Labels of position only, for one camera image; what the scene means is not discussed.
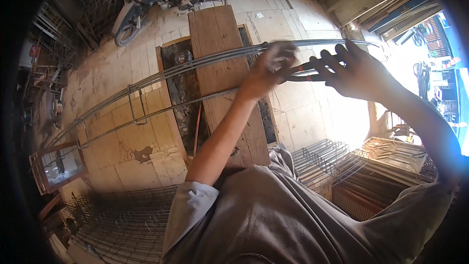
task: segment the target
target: tire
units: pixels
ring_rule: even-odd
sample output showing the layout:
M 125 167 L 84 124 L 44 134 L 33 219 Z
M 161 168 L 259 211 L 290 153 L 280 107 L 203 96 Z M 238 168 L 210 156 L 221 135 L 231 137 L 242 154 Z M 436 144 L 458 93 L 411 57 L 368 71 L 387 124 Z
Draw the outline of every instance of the tire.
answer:
M 116 43 L 118 47 L 123 47 L 129 44 L 130 41 L 132 41 L 137 36 L 138 31 L 140 31 L 140 29 L 137 29 L 134 23 L 129 23 L 132 20 L 132 17 L 135 16 L 138 8 L 140 7 L 136 6 L 135 8 L 132 8 L 131 10 L 129 10 L 129 12 L 124 17 L 124 20 L 122 21 L 121 26 L 117 30 L 116 36 L 114 37 L 114 43 Z M 121 39 L 121 36 L 122 36 L 121 34 L 124 31 L 127 31 L 128 29 L 132 29 L 133 26 L 134 26 L 134 30 L 132 31 L 132 34 L 128 36 L 127 38 L 125 38 L 124 40 Z
M 414 75 L 416 77 L 418 77 L 419 68 L 420 68 L 420 64 L 418 64 L 418 63 L 414 64 L 414 67 L 412 68 L 414 70 Z
M 126 25 L 126 26 L 123 26 L 122 28 L 119 28 L 119 30 L 117 31 L 117 34 L 116 34 L 116 37 L 114 38 L 114 43 L 116 43 L 116 45 L 118 47 L 124 47 L 125 45 L 129 44 L 130 41 L 132 41 L 138 34 L 138 31 L 140 31 L 140 29 L 137 29 L 137 27 L 135 27 L 135 30 L 132 31 L 132 34 L 125 38 L 125 40 L 122 40 L 120 37 L 121 37 L 121 33 L 125 30 L 127 30 L 128 28 L 132 28 L 132 24 L 129 24 L 129 25 Z

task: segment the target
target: wooden board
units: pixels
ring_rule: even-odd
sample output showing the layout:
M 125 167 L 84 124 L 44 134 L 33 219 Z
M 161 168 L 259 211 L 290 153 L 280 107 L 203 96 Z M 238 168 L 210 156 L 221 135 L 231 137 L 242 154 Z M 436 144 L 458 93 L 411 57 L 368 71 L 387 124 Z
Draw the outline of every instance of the wooden board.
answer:
M 428 155 L 422 146 L 376 137 L 366 140 L 362 149 L 368 153 L 370 160 L 399 168 L 411 175 L 420 174 Z
M 243 46 L 236 19 L 230 5 L 195 11 L 188 14 L 194 58 Z M 202 96 L 237 87 L 249 71 L 245 56 L 214 63 L 197 69 Z M 235 93 L 203 101 L 203 110 L 210 133 L 225 117 Z M 230 157 L 227 167 L 249 167 L 270 162 L 267 141 L 259 107 L 256 106 L 236 146 L 239 154 Z
M 156 47 L 156 59 L 158 60 L 158 68 L 160 71 L 163 70 L 163 62 L 161 61 L 161 47 Z M 166 80 L 161 81 L 161 99 L 163 101 L 163 106 L 165 108 L 172 106 L 171 99 L 169 98 L 168 86 L 166 84 Z M 172 110 L 168 110 L 166 115 L 169 119 L 169 123 L 171 125 L 171 133 L 173 135 L 174 141 L 177 143 L 178 148 L 181 152 L 182 158 L 186 167 L 191 165 L 191 161 L 187 156 L 187 153 L 181 149 L 184 149 L 184 144 L 182 143 L 181 136 L 179 135 L 179 128 L 176 123 L 176 117 L 174 117 L 174 112 Z

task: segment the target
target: metal rack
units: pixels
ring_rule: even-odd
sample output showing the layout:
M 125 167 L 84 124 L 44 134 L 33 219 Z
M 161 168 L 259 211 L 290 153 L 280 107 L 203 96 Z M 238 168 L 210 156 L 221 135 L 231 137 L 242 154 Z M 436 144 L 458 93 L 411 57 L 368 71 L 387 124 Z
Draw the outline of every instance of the metal rack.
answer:
M 73 196 L 64 209 L 73 243 L 106 262 L 158 263 L 176 188 Z
M 330 139 L 297 150 L 292 157 L 300 181 L 313 191 L 342 182 L 368 162 L 362 150 L 350 151 L 344 142 Z

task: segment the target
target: metal grid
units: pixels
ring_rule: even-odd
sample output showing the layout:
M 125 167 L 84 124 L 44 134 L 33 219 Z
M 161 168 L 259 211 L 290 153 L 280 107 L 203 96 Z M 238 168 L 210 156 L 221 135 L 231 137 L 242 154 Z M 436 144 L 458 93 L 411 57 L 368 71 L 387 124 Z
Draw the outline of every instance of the metal grid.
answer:
M 85 7 L 84 18 L 80 21 L 86 32 L 93 35 L 96 41 L 103 38 L 104 32 L 113 23 L 117 0 L 90 0 Z
M 344 142 L 330 139 L 295 151 L 292 157 L 301 183 L 313 191 L 340 183 L 368 162 L 362 150 L 351 152 Z
M 67 25 L 62 15 L 47 2 L 43 3 L 33 24 L 55 40 L 60 37 L 62 29 Z
M 64 209 L 72 241 L 106 262 L 158 263 L 176 188 L 73 196 Z

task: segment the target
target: tiled floor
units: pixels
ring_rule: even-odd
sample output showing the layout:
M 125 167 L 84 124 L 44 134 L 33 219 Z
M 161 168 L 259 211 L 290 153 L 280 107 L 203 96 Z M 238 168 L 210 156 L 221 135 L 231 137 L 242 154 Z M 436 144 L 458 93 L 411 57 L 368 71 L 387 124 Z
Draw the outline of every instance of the tiled floor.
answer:
M 204 3 L 202 8 L 220 5 Z M 341 33 L 324 10 L 310 0 L 231 0 L 238 24 L 246 24 L 254 44 L 274 40 L 341 39 Z M 114 41 L 102 45 L 76 70 L 68 75 L 64 94 L 63 125 L 102 102 L 112 94 L 158 71 L 155 46 L 189 35 L 187 15 L 177 16 L 177 9 L 152 9 L 140 35 L 127 47 L 118 48 Z M 332 45 L 301 47 L 297 63 L 319 56 Z M 145 88 L 144 108 L 155 112 L 161 108 L 161 85 Z M 139 99 L 133 95 L 137 116 L 142 116 Z M 299 150 L 320 139 L 329 138 L 358 147 L 368 128 L 365 101 L 340 96 L 323 83 L 287 82 L 269 93 L 281 141 L 290 151 Z M 112 103 L 87 121 L 90 138 L 132 120 L 128 98 Z M 152 117 L 145 126 L 131 125 L 106 135 L 84 150 L 89 174 L 62 188 L 65 199 L 93 189 L 98 192 L 135 190 L 178 184 L 186 168 L 174 143 L 164 114 Z M 85 141 L 83 127 L 78 136 Z M 153 148 L 151 160 L 139 163 L 134 150 Z

